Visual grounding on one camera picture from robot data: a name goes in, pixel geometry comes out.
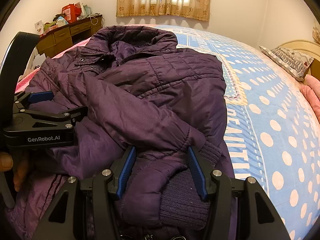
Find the person's left hand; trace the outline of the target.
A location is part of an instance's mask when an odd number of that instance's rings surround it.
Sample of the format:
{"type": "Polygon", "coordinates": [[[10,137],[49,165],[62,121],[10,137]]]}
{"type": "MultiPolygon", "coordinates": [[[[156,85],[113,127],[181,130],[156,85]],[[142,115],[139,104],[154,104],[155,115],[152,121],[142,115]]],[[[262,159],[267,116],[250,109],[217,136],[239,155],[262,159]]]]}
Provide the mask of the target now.
{"type": "Polygon", "coordinates": [[[29,168],[29,163],[26,158],[22,158],[18,164],[14,164],[12,156],[8,153],[1,152],[1,172],[7,172],[14,170],[14,189],[16,192],[19,192],[25,177],[27,175],[29,168]]]}

